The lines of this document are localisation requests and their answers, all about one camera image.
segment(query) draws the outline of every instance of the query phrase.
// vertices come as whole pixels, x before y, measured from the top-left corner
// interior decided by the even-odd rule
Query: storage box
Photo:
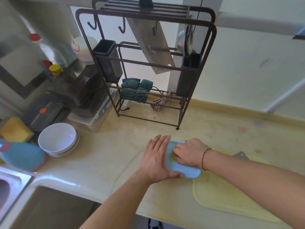
[[[115,99],[119,94],[117,89],[110,88],[109,91],[113,99]],[[97,113],[93,117],[82,117],[74,113],[70,113],[68,115],[68,119],[77,122],[78,125],[83,129],[87,129],[92,132],[97,132],[104,119],[106,118],[108,112],[110,111],[110,107],[111,100],[107,95],[105,97],[105,100],[102,102],[101,107],[98,109]]]

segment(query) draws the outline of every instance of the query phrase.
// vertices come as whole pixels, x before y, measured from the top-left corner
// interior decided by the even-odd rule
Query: checkered cloth
[[[172,96],[173,94],[171,92],[166,93],[166,96]],[[167,98],[167,97],[161,97],[159,99],[155,99],[153,101],[154,104],[161,104],[161,105],[166,105],[168,102],[171,102],[171,98]],[[151,104],[151,108],[157,111],[161,111],[164,107],[163,106],[158,106],[158,105],[154,105]]]

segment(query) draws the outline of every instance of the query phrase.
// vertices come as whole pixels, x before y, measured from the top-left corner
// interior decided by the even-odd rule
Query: yellow sponge
[[[34,133],[22,122],[19,117],[10,118],[3,128],[1,135],[9,142],[27,142]]]

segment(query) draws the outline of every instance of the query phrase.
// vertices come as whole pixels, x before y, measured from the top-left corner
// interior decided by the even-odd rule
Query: red cap
[[[30,40],[31,41],[39,41],[41,39],[39,34],[30,34]]]

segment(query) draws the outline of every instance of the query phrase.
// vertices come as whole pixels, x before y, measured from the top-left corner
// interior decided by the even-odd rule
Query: yellow cap
[[[63,72],[63,69],[58,64],[53,64],[49,67],[49,70],[52,72],[53,75],[59,75]]]

